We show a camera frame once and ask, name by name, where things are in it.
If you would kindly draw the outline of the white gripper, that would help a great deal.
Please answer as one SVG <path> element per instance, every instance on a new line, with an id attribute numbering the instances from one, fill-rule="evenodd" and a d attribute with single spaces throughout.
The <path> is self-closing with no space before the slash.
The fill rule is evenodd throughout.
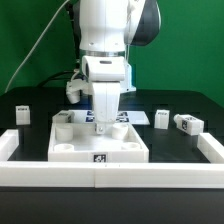
<path id="1" fill-rule="evenodd" d="M 91 86 L 95 122 L 113 123 L 118 112 L 120 82 L 125 79 L 124 58 L 84 56 L 82 72 Z M 105 132 L 105 124 L 96 124 L 97 134 Z"/>

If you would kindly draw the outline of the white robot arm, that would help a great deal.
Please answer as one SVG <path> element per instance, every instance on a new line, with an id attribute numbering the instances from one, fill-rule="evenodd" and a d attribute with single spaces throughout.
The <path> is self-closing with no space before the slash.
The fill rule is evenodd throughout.
<path id="1" fill-rule="evenodd" d="M 158 35 L 157 0 L 80 0 L 75 5 L 75 33 L 80 37 L 80 68 L 67 82 L 71 103 L 92 96 L 95 131 L 103 134 L 116 121 L 119 98 L 133 91 L 130 46 L 145 46 Z"/>

